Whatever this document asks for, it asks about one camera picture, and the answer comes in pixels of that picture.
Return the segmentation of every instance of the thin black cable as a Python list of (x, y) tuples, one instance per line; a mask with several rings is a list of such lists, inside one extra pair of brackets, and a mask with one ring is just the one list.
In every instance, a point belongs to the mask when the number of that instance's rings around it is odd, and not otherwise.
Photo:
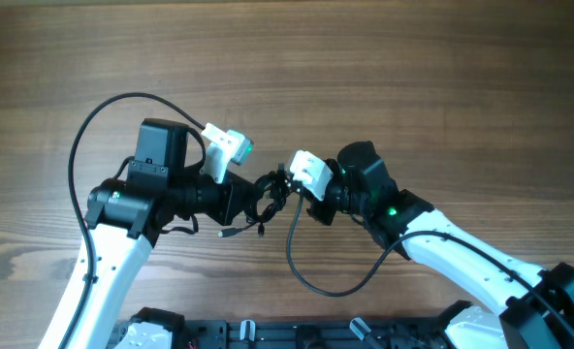
[[(76, 197), (76, 186), (74, 184), (74, 160), (76, 159), (76, 151), (78, 149), (78, 145), (80, 143), (80, 138), (84, 133), (84, 130), (88, 126), (89, 122), (95, 117), (95, 115), (100, 112), (103, 108), (107, 105), (116, 102), (118, 100), (124, 98), (134, 98), (134, 97), (141, 97), (141, 98), (148, 98), (157, 102), (160, 102), (167, 107), (170, 107), (174, 111), (177, 111), (180, 115), (185, 117), (188, 121), (192, 122), (195, 126), (199, 127), (200, 129), (204, 130), (205, 126), (199, 123), (197, 120), (192, 118), (192, 116), (188, 115), (185, 111), (180, 109), (178, 106), (174, 105), (173, 103), (143, 92), (130, 92), (130, 93), (123, 93), (120, 95), (116, 95), (114, 97), (110, 97), (108, 100), (104, 101), (100, 104), (96, 109), (94, 109), (89, 116), (86, 117), (80, 128), (78, 129), (78, 133), (74, 138), (74, 143), (72, 144), (72, 149), (70, 150), (70, 158), (67, 164), (67, 181), (70, 189), (70, 197), (72, 199), (72, 207), (74, 208), (74, 213), (76, 214), (76, 218), (78, 219), (78, 223), (80, 225), (80, 232), (82, 233), (82, 237), (84, 239), (84, 246), (86, 248), (86, 260), (87, 260), (87, 268), (86, 268), (86, 276), (84, 279), (84, 287), (82, 288), (82, 294), (80, 295), (80, 300), (78, 306), (76, 307), (76, 311), (74, 312), (74, 316), (72, 317), (72, 321), (70, 321), (70, 325), (65, 331), (63, 338), (61, 339), (61, 344), (59, 345), (59, 349), (64, 349), (67, 346), (67, 343), (70, 340), (72, 332), (76, 328), (78, 324), (78, 320), (82, 311), (84, 310), (84, 306), (86, 305), (86, 301), (88, 300), (89, 293), (91, 291), (91, 286), (93, 285), (93, 279), (95, 277), (95, 247), (93, 245), (93, 238), (88, 233), (88, 228), (84, 224), (84, 220), (82, 218), (82, 212), (80, 212), (80, 205), (78, 203), (78, 198)], [(203, 151), (203, 158), (205, 160), (205, 148), (203, 147), (203, 142), (201, 142), (201, 148)]]
[(533, 297), (535, 297), (543, 306), (546, 307), (546, 309), (548, 309), (548, 311), (550, 311), (550, 314), (552, 314), (557, 319), (557, 321), (565, 329), (565, 331), (569, 335), (571, 335), (571, 337), (574, 339), (574, 329), (569, 325), (569, 323), (565, 319), (562, 318), (562, 316), (560, 316), (558, 311), (556, 311), (543, 297), (541, 297), (541, 295), (539, 295), (537, 293), (537, 291), (535, 291), (535, 289), (532, 286), (530, 286), (530, 284), (528, 282), (526, 282), (526, 280), (522, 279), (514, 270), (510, 270), (509, 268), (505, 267), (501, 262), (497, 261), (494, 257), (490, 256), (489, 254), (483, 252), (481, 249), (471, 245), (470, 243), (468, 243), (468, 242), (466, 242), (460, 238), (456, 238), (456, 237), (454, 237), (448, 233), (420, 231), (420, 232), (414, 232), (414, 233), (406, 234), (406, 235), (398, 238), (395, 242), (393, 242), (393, 244), (391, 244), (391, 246), (389, 248), (387, 248), (384, 251), (384, 253), (382, 253), (380, 258), (378, 258), (377, 262), (375, 262), (375, 265), (373, 265), (373, 268), (371, 268), (371, 270), (368, 272), (367, 276), (365, 276), (363, 281), (361, 281), (358, 285), (354, 286), (353, 288), (351, 288), (347, 291), (343, 291), (343, 292), (329, 292), (329, 291), (322, 290), (322, 289), (312, 285), (310, 282), (306, 281), (303, 278), (303, 276), (300, 275), (300, 273), (298, 272), (298, 270), (294, 266), (294, 262), (292, 261), (292, 257), (291, 257), (291, 241), (292, 241), (294, 230), (296, 229), (296, 223), (298, 223), (298, 217), (300, 216), (300, 212), (301, 212), (302, 208), (303, 208), (303, 196), (301, 195), (300, 200), (298, 201), (298, 208), (296, 208), (296, 214), (294, 216), (294, 220), (291, 224), (291, 227), (289, 228), (289, 235), (287, 237), (287, 263), (289, 264), (289, 267), (291, 268), (292, 273), (296, 276), (296, 278), (298, 278), (300, 280), (300, 282), (302, 284), (304, 284), (304, 286), (306, 286), (310, 290), (312, 290), (312, 291), (314, 291), (320, 295), (327, 296), (327, 297), (343, 297), (343, 296), (351, 295), (354, 292), (360, 290), (363, 286), (365, 286), (365, 284), (367, 284), (367, 282), (373, 277), (375, 272), (382, 265), (382, 263), (384, 262), (386, 257), (388, 257), (388, 255), (395, 248), (397, 248), (400, 243), (404, 242), (405, 240), (407, 240), (409, 238), (415, 238), (415, 237), (421, 237), (421, 236), (440, 237), (440, 238), (448, 239), (450, 241), (458, 243), (458, 244), (462, 245), (463, 247), (466, 247), (467, 249), (469, 249), (472, 252), (483, 257), (488, 262), (492, 263), (497, 268), (499, 268), (500, 270), (505, 272), (507, 275), (509, 275), (509, 277), (511, 279), (518, 281), (524, 288), (526, 288), (526, 290)]
[(128, 156), (125, 159), (123, 159), (123, 162), (121, 163), (121, 166), (119, 166), (119, 170), (116, 171), (116, 174), (114, 174), (114, 176), (112, 178), (114, 179), (119, 179), (119, 177), (121, 176), (121, 174), (123, 174), (123, 170), (125, 170), (125, 167), (128, 166), (128, 164), (130, 163), (130, 161), (134, 160), (134, 156)]

